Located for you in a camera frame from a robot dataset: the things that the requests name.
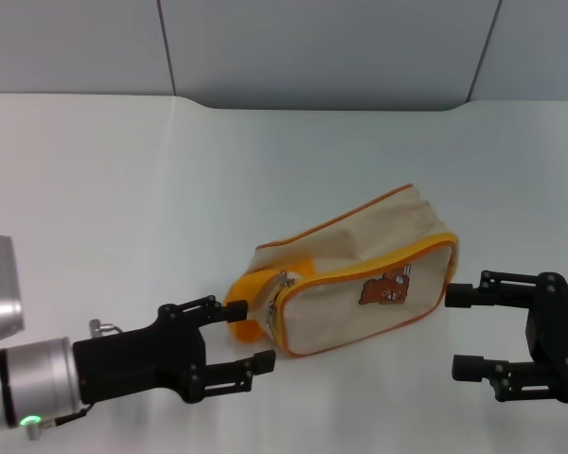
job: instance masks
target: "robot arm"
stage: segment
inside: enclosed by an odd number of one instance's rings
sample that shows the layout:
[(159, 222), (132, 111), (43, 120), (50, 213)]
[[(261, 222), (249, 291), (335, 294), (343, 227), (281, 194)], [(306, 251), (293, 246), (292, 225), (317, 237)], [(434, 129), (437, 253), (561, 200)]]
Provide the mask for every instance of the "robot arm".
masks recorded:
[(479, 382), (487, 378), (500, 402), (557, 399), (568, 403), (568, 284), (562, 276), (553, 272), (527, 276), (483, 271), (477, 288), (449, 284), (445, 306), (528, 309), (525, 334), (533, 362), (456, 355), (455, 380)]
[[(154, 323), (122, 332), (91, 321), (92, 339), (46, 340), (0, 350), (0, 429), (24, 426), (30, 439), (85, 416), (97, 402), (168, 388), (187, 403), (249, 392), (253, 377), (271, 372), (273, 350), (224, 364), (206, 364), (200, 327), (245, 320), (248, 305), (223, 307), (209, 296), (158, 309)], [(0, 340), (23, 330), (12, 242), (0, 236)], [(102, 336), (104, 332), (117, 334)]]

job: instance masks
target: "black cable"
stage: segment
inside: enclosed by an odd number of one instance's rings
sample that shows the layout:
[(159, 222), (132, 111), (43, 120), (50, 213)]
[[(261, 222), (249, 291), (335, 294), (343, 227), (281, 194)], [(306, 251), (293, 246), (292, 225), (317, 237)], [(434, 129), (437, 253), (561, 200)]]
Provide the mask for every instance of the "black cable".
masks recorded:
[(62, 416), (61, 418), (55, 418), (55, 427), (62, 426), (63, 424), (71, 423), (72, 421), (76, 421), (77, 419), (83, 418), (86, 416), (95, 404), (91, 404), (85, 409), (78, 411), (77, 413), (68, 414), (67, 416)]

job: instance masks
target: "gray wall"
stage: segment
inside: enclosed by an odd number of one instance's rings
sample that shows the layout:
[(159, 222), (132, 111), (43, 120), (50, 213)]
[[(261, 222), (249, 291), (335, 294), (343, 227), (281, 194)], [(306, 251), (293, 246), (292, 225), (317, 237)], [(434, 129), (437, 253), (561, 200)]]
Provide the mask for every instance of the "gray wall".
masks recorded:
[(215, 107), (465, 102), (497, 0), (162, 0), (176, 93)]
[(0, 0), (0, 92), (171, 95), (151, 0)]
[(471, 98), (568, 100), (568, 0), (503, 0)]
[(503, 0), (476, 73), (498, 1), (0, 0), (0, 92), (444, 110), (474, 82), (472, 99), (568, 99), (568, 0)]

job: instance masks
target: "pencil case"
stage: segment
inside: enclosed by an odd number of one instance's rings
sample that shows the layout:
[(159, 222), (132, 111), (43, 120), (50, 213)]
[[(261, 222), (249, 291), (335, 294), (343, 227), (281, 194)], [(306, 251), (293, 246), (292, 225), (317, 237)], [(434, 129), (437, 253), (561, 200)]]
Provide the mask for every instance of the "pencil case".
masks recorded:
[(224, 299), (249, 305), (249, 320), (230, 329), (240, 341), (267, 335), (295, 356), (360, 341), (430, 314), (457, 255), (457, 236), (408, 184), (258, 246)]

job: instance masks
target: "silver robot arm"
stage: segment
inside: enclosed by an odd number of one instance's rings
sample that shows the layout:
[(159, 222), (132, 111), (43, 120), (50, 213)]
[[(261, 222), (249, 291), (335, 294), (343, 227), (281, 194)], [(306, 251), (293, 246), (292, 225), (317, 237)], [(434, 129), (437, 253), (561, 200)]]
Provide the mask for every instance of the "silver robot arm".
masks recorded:
[[(153, 388), (167, 388), (187, 403), (249, 392), (255, 375), (274, 369), (275, 352), (206, 364), (200, 327), (245, 320), (245, 301), (222, 306), (212, 296), (158, 308), (145, 328), (123, 332), (99, 320), (91, 338), (68, 338), (0, 349), (0, 429), (41, 429), (80, 419), (97, 403)], [(0, 340), (24, 329), (12, 241), (0, 236)]]
[[(24, 329), (12, 241), (0, 236), (0, 341)], [(67, 338), (0, 350), (0, 429), (42, 423), (80, 411), (80, 391)]]

